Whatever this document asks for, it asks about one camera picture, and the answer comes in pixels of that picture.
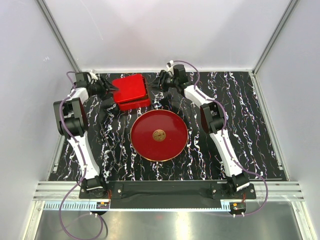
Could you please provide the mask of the red compartment chocolate box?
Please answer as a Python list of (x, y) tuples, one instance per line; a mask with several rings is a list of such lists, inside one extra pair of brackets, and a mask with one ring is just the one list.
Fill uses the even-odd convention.
[(142, 107), (148, 107), (151, 105), (151, 100), (149, 97), (149, 92), (147, 89), (146, 85), (146, 79), (144, 78), (145, 81), (145, 87), (147, 91), (147, 95), (143, 98), (140, 98), (138, 100), (133, 100), (133, 101), (128, 101), (124, 103), (116, 103), (121, 111), (127, 111), (127, 110), (132, 110), (132, 109), (137, 109), (137, 108), (142, 108)]

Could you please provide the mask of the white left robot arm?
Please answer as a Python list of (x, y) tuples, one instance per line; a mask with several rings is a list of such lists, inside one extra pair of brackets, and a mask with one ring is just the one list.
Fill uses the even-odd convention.
[(53, 110), (57, 130), (72, 146), (81, 169), (81, 179), (77, 183), (80, 186), (79, 197), (82, 199), (110, 197), (112, 192), (103, 181), (101, 170), (89, 144), (89, 122), (83, 104), (91, 96), (106, 100), (118, 88), (103, 77), (86, 71), (76, 72), (75, 81), (71, 84), (70, 93), (63, 100), (55, 101)]

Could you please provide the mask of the red box lid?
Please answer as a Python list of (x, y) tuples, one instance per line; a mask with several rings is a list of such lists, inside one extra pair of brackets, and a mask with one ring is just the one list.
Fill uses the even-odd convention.
[(117, 104), (142, 99), (147, 95), (145, 80), (141, 74), (117, 78), (112, 84), (118, 88), (118, 91), (113, 93), (113, 99)]

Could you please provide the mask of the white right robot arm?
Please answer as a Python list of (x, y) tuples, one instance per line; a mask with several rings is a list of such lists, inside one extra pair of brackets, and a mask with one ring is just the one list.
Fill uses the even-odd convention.
[(248, 174), (240, 164), (227, 131), (227, 114), (223, 105), (206, 95), (197, 84), (200, 72), (197, 70), (197, 81), (192, 83), (187, 76), (185, 61), (169, 61), (166, 69), (161, 70), (150, 87), (161, 92), (174, 88), (200, 110), (202, 129), (213, 140), (221, 157), (226, 176), (226, 189), (232, 198), (239, 198), (249, 187)]

